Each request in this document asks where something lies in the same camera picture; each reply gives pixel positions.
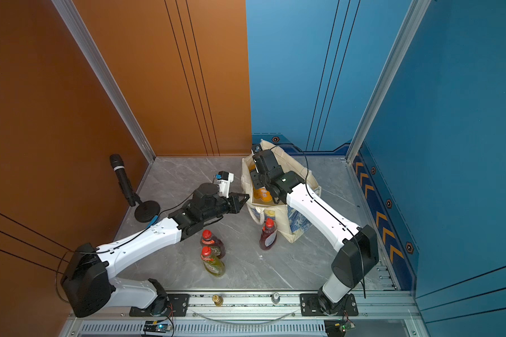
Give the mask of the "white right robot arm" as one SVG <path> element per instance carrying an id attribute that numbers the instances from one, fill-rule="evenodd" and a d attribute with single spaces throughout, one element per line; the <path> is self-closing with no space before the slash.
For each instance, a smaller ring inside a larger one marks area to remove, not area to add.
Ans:
<path id="1" fill-rule="evenodd" d="M 360 226 L 333 209 L 309 185 L 309 167 L 301 176 L 284 169 L 278 155 L 285 151 L 274 146 L 263 150 L 252 146 L 254 187 L 265 188 L 275 202 L 298 211 L 316 227 L 337 251 L 331 263 L 332 274 L 318 291 L 318 306 L 325 315 L 344 311 L 352 289 L 365 283 L 365 276 L 379 263 L 378 235 L 374 228 Z"/>

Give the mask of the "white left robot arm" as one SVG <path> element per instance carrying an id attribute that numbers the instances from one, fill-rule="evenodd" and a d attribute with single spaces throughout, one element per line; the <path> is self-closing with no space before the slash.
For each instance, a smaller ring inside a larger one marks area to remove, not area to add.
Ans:
<path id="1" fill-rule="evenodd" d="M 152 226 L 99 247 L 91 244 L 78 247 L 60 281 L 74 315 L 88 317 L 110 307 L 129 307 L 150 316 L 167 315 L 170 300 L 160 282 L 121 279 L 118 275 L 150 254 L 188 239 L 226 214 L 239 213 L 249 198 L 248 194 L 237 192 L 220 195 L 217 185 L 204 183 L 179 209 Z"/>

